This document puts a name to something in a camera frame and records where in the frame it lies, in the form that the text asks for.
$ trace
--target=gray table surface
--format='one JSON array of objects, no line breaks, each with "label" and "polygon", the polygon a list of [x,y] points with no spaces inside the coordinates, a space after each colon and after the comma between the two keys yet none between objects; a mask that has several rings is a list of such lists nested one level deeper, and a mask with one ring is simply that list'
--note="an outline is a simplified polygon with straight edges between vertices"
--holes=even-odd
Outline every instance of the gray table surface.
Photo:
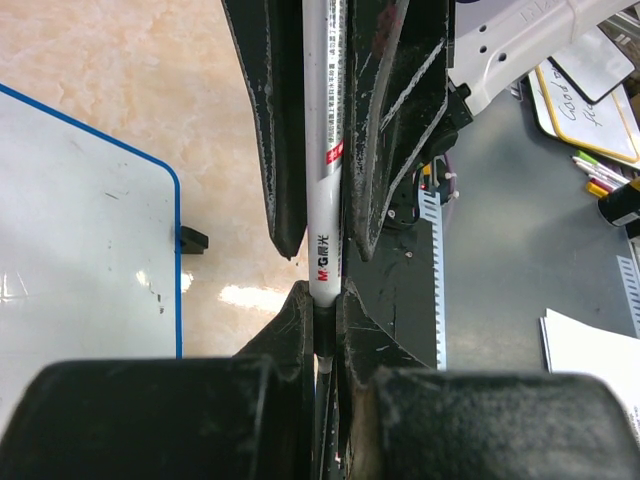
[{"label": "gray table surface", "polygon": [[507,92],[460,132],[460,198],[443,212],[450,370],[541,370],[546,308],[635,336],[616,258],[629,244],[600,218],[573,151]]}]

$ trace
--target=yellow marker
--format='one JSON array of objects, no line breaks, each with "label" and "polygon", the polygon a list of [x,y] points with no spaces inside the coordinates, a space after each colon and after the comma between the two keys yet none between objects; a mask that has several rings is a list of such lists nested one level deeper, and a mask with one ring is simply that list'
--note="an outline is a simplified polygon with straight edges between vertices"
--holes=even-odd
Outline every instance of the yellow marker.
[{"label": "yellow marker", "polygon": [[606,197],[607,195],[609,195],[609,193],[604,188],[600,188],[593,182],[587,183],[587,192],[595,195],[598,198]]}]

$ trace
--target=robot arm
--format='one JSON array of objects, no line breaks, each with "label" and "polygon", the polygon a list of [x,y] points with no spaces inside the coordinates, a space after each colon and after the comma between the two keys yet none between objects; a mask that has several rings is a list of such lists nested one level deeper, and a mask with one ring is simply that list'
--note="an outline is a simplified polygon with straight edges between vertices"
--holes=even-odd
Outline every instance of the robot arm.
[{"label": "robot arm", "polygon": [[477,115],[507,85],[635,0],[492,0],[456,6],[455,65]]}]

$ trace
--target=small whiteboard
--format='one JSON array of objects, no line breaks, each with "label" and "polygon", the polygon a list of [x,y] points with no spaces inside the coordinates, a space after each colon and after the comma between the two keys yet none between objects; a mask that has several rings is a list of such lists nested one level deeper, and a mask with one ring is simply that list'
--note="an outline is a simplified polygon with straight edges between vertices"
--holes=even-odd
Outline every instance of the small whiteboard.
[{"label": "small whiteboard", "polygon": [[548,60],[536,68],[536,76],[558,138],[625,163],[640,160],[640,131],[633,115],[625,115],[630,106],[622,86],[591,105]]},{"label": "small whiteboard", "polygon": [[598,103],[635,70],[631,60],[598,27],[554,53],[551,59],[590,103]]},{"label": "small whiteboard", "polygon": [[536,118],[538,119],[538,125],[544,133],[552,137],[558,138],[556,131],[553,129],[553,122],[551,122],[551,116],[549,115],[549,109],[544,101],[544,94],[542,93],[542,87],[538,81],[538,75],[536,71],[529,73],[529,84],[531,85],[531,96],[533,97],[533,105],[536,109]]},{"label": "small whiteboard", "polygon": [[179,185],[164,163],[0,85],[0,436],[45,366],[176,357]]}]

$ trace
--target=pen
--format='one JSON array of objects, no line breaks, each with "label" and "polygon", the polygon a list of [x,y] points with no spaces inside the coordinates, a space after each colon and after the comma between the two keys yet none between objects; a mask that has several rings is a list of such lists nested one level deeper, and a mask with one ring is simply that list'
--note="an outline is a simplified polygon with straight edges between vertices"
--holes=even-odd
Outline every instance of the pen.
[{"label": "pen", "polygon": [[587,187],[587,192],[591,193],[592,195],[595,195],[598,198],[604,198],[608,195],[607,191],[604,188],[600,188],[599,186],[597,186],[592,182],[587,183],[586,187]]},{"label": "pen", "polygon": [[584,173],[586,173],[587,175],[592,175],[600,180],[606,180],[606,181],[611,181],[612,183],[616,183],[615,181],[612,181],[611,179],[609,179],[609,177],[605,176],[604,174],[602,174],[601,172],[599,172],[598,170],[596,170],[593,165],[590,164],[585,164],[584,162],[576,162],[576,167],[578,167],[580,170],[582,170]]},{"label": "pen", "polygon": [[605,167],[600,163],[598,163],[597,165],[594,165],[578,157],[573,157],[573,162],[585,172],[588,172],[589,171],[588,169],[590,169],[609,178],[610,180],[613,180],[615,183],[619,183],[620,185],[626,185],[627,183],[629,183],[629,180],[627,178],[617,174],[616,172],[608,169],[607,167]]},{"label": "pen", "polygon": [[618,188],[618,185],[614,185],[613,183],[610,183],[606,180],[603,180],[601,178],[596,177],[595,175],[589,175],[589,179],[596,184],[597,186],[599,186],[600,188],[602,188],[603,190],[606,190],[608,193],[613,192],[616,188]]},{"label": "pen", "polygon": [[576,154],[573,156],[573,158],[579,158],[580,160],[590,163],[591,165],[598,165],[598,161],[595,158],[593,158],[590,155],[587,155],[582,150],[578,150]]}]

